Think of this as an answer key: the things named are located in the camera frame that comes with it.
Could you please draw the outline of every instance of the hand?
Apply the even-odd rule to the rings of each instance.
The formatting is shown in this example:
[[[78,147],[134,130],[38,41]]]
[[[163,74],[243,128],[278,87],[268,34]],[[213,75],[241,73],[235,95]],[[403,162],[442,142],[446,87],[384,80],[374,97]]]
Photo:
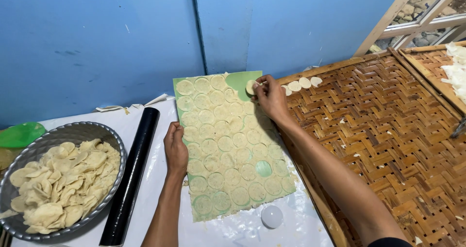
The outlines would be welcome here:
[[[254,93],[257,97],[254,96],[253,100],[259,100],[265,114],[278,125],[293,121],[288,113],[285,88],[269,74],[256,79],[256,82],[262,85],[254,83]]]
[[[179,122],[172,122],[164,138],[165,155],[167,157],[167,175],[184,178],[188,166],[188,148],[181,140],[184,128]]]

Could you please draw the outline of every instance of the window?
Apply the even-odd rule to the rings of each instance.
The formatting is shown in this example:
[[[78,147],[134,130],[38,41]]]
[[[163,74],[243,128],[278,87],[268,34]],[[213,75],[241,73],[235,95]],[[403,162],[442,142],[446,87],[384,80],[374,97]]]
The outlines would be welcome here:
[[[458,41],[465,32],[466,0],[395,0],[354,56]]]

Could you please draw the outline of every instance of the dark sleeve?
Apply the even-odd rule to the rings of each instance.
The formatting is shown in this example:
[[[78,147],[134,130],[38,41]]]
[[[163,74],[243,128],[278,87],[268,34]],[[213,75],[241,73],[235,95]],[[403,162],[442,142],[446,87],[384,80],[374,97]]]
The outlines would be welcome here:
[[[408,242],[399,239],[399,238],[381,238],[378,240],[375,240],[371,244],[369,244],[367,247],[412,247],[411,244]]]

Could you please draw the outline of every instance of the white ball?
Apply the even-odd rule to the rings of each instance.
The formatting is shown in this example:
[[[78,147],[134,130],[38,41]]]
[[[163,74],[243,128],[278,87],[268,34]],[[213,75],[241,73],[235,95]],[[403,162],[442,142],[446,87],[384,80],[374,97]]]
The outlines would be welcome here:
[[[283,213],[277,206],[269,205],[260,213],[260,217],[265,226],[275,229],[283,222]]]

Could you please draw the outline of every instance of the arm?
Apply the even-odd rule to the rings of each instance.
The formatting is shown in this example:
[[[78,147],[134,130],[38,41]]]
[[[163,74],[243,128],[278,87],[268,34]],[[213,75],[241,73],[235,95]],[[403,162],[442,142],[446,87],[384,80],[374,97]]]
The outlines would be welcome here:
[[[256,81],[265,82],[254,85],[262,109],[292,140],[323,188],[355,227],[364,246],[384,237],[406,240],[370,187],[293,120],[288,113],[285,89],[270,75]]]
[[[167,176],[157,208],[141,247],[177,247],[181,186],[186,176],[188,149],[181,141],[183,126],[173,122],[164,139]]]

